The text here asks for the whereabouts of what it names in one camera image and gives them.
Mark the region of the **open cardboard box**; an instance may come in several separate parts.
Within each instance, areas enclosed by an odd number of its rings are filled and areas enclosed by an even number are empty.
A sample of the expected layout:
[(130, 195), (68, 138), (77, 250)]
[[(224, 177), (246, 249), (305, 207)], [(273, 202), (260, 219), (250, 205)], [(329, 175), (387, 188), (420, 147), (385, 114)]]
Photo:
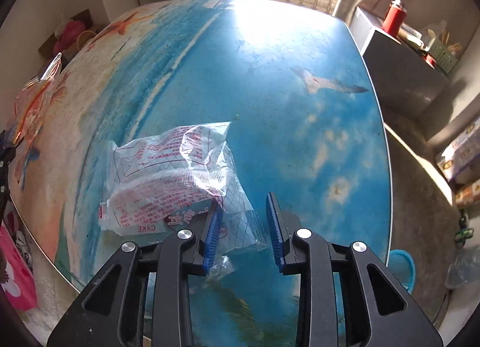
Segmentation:
[(39, 47), (38, 53), (44, 60), (61, 53), (62, 64), (66, 66), (103, 27), (103, 24), (95, 24), (89, 9), (85, 9), (62, 22)]

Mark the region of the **toilet paper roll pack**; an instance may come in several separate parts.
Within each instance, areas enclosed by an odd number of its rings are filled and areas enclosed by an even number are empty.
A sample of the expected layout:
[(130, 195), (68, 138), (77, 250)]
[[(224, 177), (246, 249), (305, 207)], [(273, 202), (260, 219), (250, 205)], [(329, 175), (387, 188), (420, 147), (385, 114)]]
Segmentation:
[(479, 117), (469, 124), (436, 158), (447, 181), (454, 180), (479, 157)]

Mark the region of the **red thermos bottle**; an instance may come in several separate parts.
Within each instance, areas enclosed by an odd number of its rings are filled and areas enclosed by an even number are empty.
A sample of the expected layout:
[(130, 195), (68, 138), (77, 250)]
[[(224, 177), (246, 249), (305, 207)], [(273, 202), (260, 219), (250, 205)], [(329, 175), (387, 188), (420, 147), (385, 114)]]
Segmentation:
[(401, 0), (393, 0), (383, 20), (382, 30), (392, 37), (396, 37), (406, 16), (407, 9), (404, 3)]

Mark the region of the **pink patterned blanket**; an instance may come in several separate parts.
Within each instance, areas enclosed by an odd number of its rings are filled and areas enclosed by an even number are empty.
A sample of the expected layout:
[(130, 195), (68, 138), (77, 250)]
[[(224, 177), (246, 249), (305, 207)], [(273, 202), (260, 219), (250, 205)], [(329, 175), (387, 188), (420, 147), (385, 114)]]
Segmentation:
[(8, 301), (20, 311), (38, 305), (32, 272), (24, 262), (4, 224), (1, 225), (1, 288)]

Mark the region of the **blue plastic trash basket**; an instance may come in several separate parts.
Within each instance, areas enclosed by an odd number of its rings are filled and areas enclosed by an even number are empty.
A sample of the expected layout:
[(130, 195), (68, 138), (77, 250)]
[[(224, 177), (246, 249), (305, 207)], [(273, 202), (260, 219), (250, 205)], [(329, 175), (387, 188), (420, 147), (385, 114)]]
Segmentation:
[(392, 250), (387, 266), (408, 293), (412, 294), (416, 283), (416, 266), (412, 256), (405, 250)]

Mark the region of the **pink plastic bag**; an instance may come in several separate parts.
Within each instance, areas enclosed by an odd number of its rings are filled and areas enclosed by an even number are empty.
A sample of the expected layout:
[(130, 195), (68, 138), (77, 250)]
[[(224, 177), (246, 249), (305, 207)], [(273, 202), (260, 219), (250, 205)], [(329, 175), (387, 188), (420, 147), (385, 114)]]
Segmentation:
[(86, 30), (86, 25), (81, 20), (67, 20), (59, 25), (54, 36), (56, 42), (54, 44), (52, 54), (57, 55), (59, 52), (66, 50), (77, 39), (78, 35)]

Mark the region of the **grey metal cabinet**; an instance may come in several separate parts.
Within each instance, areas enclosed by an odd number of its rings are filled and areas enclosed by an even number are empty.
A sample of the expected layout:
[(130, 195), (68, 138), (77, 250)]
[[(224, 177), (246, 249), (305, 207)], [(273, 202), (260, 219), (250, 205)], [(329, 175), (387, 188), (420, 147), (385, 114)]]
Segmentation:
[(382, 108), (415, 120), (448, 85), (442, 73), (409, 46), (384, 32), (373, 14), (358, 7), (349, 29)]

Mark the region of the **beach print folding table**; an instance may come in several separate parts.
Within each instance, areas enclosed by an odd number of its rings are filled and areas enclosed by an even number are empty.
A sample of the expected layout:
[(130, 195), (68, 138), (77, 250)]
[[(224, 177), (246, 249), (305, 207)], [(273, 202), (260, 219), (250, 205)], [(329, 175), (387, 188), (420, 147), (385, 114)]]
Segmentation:
[(119, 17), (69, 63), (10, 188), (48, 259), (82, 288), (122, 238), (99, 225), (108, 145), (227, 122), (260, 219), (266, 197), (341, 245), (391, 242), (391, 167), (373, 83), (346, 25), (267, 0), (177, 0)]

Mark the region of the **red tote bag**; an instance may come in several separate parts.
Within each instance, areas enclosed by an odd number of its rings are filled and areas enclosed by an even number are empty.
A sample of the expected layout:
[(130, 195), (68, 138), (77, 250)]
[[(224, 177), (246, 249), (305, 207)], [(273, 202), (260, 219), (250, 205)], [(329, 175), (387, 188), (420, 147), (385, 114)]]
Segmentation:
[(89, 42), (91, 42), (97, 34), (93, 30), (85, 30), (81, 32), (76, 39), (76, 50), (80, 51), (85, 47)]

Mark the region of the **white red-printed cake wrapper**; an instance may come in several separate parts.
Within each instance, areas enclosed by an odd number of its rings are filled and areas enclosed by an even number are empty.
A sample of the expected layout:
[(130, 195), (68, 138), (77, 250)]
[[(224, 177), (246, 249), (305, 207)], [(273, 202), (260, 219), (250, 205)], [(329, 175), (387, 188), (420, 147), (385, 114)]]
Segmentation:
[(262, 251), (267, 234), (241, 186), (227, 143), (230, 122), (193, 124), (106, 146), (106, 178), (99, 210), (103, 256), (123, 241), (156, 244), (211, 209), (222, 214), (218, 270), (230, 252)]

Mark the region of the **large clear water jug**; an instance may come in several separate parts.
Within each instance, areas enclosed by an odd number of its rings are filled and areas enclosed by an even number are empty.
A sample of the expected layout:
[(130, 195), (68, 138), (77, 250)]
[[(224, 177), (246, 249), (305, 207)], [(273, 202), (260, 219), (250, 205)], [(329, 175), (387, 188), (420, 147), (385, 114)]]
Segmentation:
[(446, 277), (445, 285), (448, 289), (458, 289), (464, 284), (470, 284), (480, 279), (480, 248), (478, 245), (462, 248), (457, 251), (456, 257)]

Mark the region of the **green drink can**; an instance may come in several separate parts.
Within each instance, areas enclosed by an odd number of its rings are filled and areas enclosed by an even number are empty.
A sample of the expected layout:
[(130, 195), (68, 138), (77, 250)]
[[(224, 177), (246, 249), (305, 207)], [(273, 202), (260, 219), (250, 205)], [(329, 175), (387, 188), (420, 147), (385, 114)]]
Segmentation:
[(463, 248), (466, 241), (473, 237), (474, 229), (470, 228), (469, 224), (469, 213), (466, 209), (463, 209), (459, 218), (459, 230), (454, 237), (454, 242), (458, 249)]

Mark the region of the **green plastic utensil basket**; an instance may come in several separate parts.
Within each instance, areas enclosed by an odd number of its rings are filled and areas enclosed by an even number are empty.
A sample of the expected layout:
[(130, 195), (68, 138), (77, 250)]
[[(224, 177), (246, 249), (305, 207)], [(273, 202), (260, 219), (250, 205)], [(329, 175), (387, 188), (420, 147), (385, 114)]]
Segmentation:
[(440, 39), (435, 37), (431, 38), (425, 50), (426, 53), (435, 60), (436, 67), (445, 74), (448, 74), (456, 66), (458, 62), (456, 52), (461, 49), (462, 45), (459, 42), (445, 46)]

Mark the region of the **clear red-orange snack bag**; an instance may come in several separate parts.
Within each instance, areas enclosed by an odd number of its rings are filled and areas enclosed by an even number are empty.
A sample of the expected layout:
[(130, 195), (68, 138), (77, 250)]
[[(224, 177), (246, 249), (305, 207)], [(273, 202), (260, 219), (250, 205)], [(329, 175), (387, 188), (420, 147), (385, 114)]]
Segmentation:
[(13, 119), (8, 130), (7, 140), (11, 145), (18, 145), (35, 125), (40, 124), (41, 116), (47, 110), (49, 101), (55, 92), (55, 79), (61, 72), (62, 53), (59, 52), (48, 64), (41, 76), (28, 81), (16, 96), (13, 106)]

